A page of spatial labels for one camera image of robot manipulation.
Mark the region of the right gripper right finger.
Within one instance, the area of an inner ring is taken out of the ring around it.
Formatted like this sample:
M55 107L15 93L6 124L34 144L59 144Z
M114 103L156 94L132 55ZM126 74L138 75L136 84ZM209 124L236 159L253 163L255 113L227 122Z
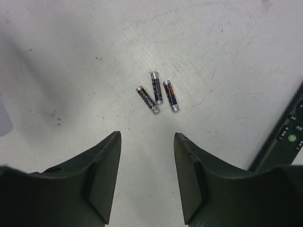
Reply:
M302 166L249 172L201 149L182 133L174 136L174 156L187 226L302 226Z

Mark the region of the white remote control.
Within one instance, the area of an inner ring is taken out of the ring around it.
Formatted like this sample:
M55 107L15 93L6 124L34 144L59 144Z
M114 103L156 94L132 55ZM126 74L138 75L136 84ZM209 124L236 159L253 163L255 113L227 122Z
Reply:
M0 137L3 137L13 130L14 126L9 113L2 101L0 100Z

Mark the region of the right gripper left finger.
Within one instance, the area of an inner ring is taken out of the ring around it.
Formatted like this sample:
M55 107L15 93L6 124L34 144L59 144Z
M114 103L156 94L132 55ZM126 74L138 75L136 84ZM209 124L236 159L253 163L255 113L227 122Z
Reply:
M103 227L109 223L121 155L115 131L44 172L0 168L3 227Z

